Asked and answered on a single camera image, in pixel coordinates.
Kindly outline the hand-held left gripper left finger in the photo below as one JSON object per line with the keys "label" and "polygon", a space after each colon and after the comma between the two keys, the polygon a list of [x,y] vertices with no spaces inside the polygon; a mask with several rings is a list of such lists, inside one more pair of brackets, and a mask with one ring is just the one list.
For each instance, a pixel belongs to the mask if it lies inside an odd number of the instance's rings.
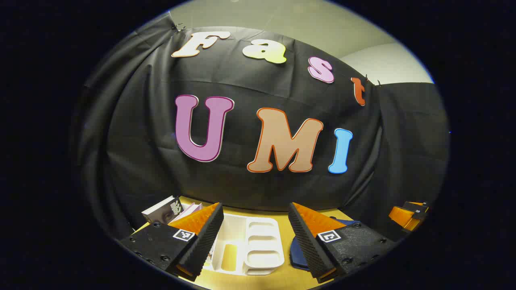
{"label": "hand-held left gripper left finger", "polygon": [[119,242],[151,265],[195,281],[223,219],[223,205],[215,203],[170,224],[153,222]]}

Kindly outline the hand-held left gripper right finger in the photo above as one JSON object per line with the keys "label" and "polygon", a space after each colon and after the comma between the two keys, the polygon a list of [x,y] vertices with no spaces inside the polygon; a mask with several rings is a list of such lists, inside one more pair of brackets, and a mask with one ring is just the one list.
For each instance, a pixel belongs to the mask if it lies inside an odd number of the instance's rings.
{"label": "hand-held left gripper right finger", "polygon": [[309,271],[319,283],[353,275],[395,246],[361,222],[345,225],[297,203],[289,204],[289,221]]}

